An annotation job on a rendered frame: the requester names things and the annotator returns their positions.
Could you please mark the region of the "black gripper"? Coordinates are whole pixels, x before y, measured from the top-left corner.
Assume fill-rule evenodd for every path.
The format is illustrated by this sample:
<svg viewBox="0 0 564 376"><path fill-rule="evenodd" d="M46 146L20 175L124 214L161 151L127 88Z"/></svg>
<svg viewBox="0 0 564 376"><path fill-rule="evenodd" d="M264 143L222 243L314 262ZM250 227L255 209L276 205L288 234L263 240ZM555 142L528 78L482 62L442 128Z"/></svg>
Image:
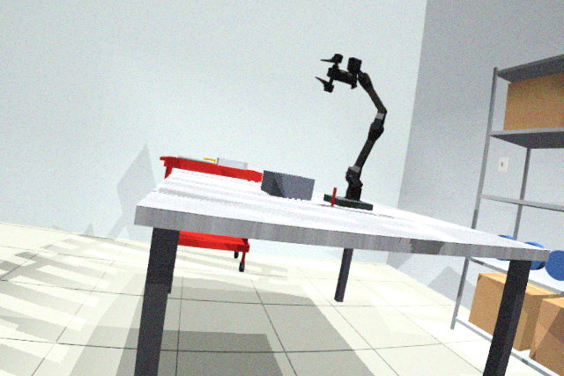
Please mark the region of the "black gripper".
<svg viewBox="0 0 564 376"><path fill-rule="evenodd" d="M331 72L329 82L324 80L324 79L321 79L319 77L315 77L323 83L323 87L324 87L323 90L324 91L326 91L326 92L332 92L333 91L333 88L334 88L334 85L332 84L333 80L341 82L341 83L347 82L347 80L349 78L348 71L338 69L338 64L342 62L342 59L343 59L343 56L341 54L335 54L334 57L332 57L332 59L330 59L330 60L320 59L321 61L335 63L333 70Z"/></svg>

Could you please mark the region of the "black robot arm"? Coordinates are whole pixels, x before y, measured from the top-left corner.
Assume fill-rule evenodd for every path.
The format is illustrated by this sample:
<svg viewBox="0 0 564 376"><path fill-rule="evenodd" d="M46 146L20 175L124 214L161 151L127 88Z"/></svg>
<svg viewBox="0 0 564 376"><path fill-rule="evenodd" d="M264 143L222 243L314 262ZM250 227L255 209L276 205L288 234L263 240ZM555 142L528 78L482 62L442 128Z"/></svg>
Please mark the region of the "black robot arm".
<svg viewBox="0 0 564 376"><path fill-rule="evenodd" d="M353 166L348 166L346 172L346 181L348 183L347 190L345 191L345 199L361 202L360 196L362 191L362 182L360 181L362 167L364 166L367 157L375 145L375 141L384 132L384 123L386 119L387 109L382 104L381 99L375 91L372 80L367 73L363 73L360 68L362 60L350 57L346 69L348 70L349 78L345 84L351 85L351 89L356 89L357 80L360 86L367 92L369 97L374 102L377 108L377 114L374 122L370 124L367 141L365 142L360 155L357 157ZM358 75L358 77L357 77Z"/></svg>

